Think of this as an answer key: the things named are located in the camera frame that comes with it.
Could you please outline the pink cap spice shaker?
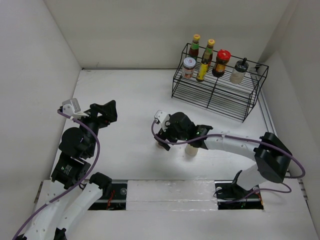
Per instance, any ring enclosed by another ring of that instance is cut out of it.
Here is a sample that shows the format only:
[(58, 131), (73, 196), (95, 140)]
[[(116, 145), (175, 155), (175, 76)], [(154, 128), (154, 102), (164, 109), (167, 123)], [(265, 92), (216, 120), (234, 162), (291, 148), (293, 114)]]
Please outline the pink cap spice shaker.
[(159, 144), (158, 142), (156, 142), (155, 145), (156, 145), (158, 148), (163, 148), (163, 146), (162, 146), (161, 144)]

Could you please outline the white lid glass jar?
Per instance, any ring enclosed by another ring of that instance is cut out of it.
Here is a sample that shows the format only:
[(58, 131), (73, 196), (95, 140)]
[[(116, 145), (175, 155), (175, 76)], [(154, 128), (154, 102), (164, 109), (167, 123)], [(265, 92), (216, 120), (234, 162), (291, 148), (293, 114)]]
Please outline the white lid glass jar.
[(192, 57), (186, 57), (183, 60), (181, 75), (183, 78), (190, 79), (194, 74), (196, 60)]

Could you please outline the small yellow brown bottle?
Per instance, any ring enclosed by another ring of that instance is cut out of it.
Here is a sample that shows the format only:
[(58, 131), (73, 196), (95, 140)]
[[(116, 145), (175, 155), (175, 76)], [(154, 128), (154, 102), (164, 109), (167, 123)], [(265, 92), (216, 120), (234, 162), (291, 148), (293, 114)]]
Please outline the small yellow brown bottle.
[(210, 62), (211, 61), (209, 59), (205, 59), (205, 58), (202, 59), (197, 76), (196, 76), (196, 80), (198, 82), (202, 82), (205, 79)]

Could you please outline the red green sauce bottle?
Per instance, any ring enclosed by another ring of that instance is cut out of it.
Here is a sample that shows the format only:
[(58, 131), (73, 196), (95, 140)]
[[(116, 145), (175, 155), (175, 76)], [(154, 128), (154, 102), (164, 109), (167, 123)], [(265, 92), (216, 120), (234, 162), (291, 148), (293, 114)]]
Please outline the red green sauce bottle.
[(208, 63), (208, 67), (211, 66), (211, 62), (212, 62), (212, 58), (213, 58), (213, 49), (214, 49), (214, 45), (215, 45), (215, 40), (214, 39), (209, 39), (207, 41), (207, 46), (206, 49), (203, 53), (202, 58), (205, 59)]

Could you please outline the green label sauce bottle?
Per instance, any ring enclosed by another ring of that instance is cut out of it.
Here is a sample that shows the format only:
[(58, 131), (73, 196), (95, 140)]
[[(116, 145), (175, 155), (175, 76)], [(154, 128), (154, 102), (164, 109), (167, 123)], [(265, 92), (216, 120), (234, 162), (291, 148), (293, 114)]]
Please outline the green label sauce bottle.
[(193, 36), (189, 51), (188, 51), (188, 55), (189, 57), (193, 58), (193, 59), (197, 59), (198, 55), (199, 55), (199, 40), (200, 40), (201, 36), (199, 34), (195, 34)]

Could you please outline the black cap spice shaker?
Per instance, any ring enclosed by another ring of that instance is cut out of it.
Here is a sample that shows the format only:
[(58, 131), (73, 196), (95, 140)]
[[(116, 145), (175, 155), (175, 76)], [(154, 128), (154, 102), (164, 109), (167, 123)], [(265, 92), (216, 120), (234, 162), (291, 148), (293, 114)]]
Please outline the black cap spice shaker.
[(234, 69), (232, 70), (232, 73), (230, 75), (230, 82), (233, 84), (240, 84), (249, 68), (249, 64), (247, 62), (247, 58), (243, 58), (241, 60), (238, 60), (234, 66)]

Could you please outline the red lid dark jar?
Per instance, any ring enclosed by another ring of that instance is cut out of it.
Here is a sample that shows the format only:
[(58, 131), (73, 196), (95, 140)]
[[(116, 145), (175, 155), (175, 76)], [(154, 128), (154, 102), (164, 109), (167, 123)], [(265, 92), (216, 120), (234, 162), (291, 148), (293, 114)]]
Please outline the red lid dark jar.
[(216, 61), (212, 69), (213, 76), (220, 78), (224, 75), (226, 66), (231, 58), (231, 53), (228, 50), (220, 49), (216, 55)]

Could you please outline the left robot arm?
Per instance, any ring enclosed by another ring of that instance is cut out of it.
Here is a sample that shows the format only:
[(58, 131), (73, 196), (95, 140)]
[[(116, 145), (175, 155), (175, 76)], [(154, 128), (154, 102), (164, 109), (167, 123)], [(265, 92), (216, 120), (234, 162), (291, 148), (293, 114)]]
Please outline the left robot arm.
[(76, 98), (64, 101), (57, 113), (78, 124), (68, 128), (50, 176), (45, 203), (19, 228), (15, 240), (66, 240), (85, 212), (112, 191), (112, 179), (92, 173), (100, 156), (99, 130), (116, 122), (116, 101), (93, 103), (82, 111)]

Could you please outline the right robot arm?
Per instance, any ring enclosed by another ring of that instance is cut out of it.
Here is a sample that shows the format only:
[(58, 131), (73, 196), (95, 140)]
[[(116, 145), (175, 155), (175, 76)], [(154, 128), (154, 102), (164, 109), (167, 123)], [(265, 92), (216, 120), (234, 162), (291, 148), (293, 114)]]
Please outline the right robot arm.
[(218, 199), (228, 202), (241, 201), (256, 194), (254, 189), (264, 182), (282, 184), (291, 162), (291, 153), (271, 132), (260, 140), (250, 139), (210, 125), (196, 125), (183, 112), (174, 114), (159, 110), (154, 115), (154, 124), (160, 125), (154, 139), (166, 151), (173, 145), (185, 144), (185, 152), (195, 156), (199, 149), (224, 151), (246, 157), (254, 165), (236, 173), (232, 182), (215, 191)]

